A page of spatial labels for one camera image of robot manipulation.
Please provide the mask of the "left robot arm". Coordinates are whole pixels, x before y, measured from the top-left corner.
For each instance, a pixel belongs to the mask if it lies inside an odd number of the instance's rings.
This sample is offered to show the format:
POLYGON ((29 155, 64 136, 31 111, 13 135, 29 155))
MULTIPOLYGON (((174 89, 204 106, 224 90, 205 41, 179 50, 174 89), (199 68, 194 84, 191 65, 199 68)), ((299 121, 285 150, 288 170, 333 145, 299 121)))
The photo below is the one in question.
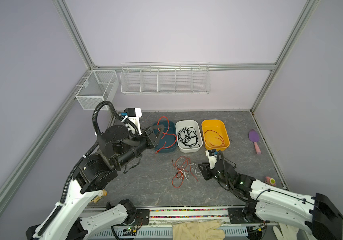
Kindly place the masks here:
POLYGON ((107 184, 133 159, 155 149, 164 126, 140 129, 133 122, 135 109, 118 114, 110 101, 100 102, 92 114, 96 142, 75 164, 66 178, 60 200, 40 225, 29 227, 29 240, 87 240, 104 229, 135 221, 130 200, 92 217, 80 217, 87 205, 103 196, 107 184))

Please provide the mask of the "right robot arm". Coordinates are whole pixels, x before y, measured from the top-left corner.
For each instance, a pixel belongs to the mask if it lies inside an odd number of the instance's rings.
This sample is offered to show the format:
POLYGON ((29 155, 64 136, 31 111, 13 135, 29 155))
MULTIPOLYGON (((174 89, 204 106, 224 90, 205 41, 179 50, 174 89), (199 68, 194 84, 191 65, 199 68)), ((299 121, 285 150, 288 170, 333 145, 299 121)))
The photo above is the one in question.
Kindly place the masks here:
POLYGON ((343 215, 327 196, 301 195, 239 174, 222 151, 207 157, 208 162, 198 164, 202 176, 215 180, 245 203, 243 220, 278 222, 311 233, 318 240, 342 239, 343 215))

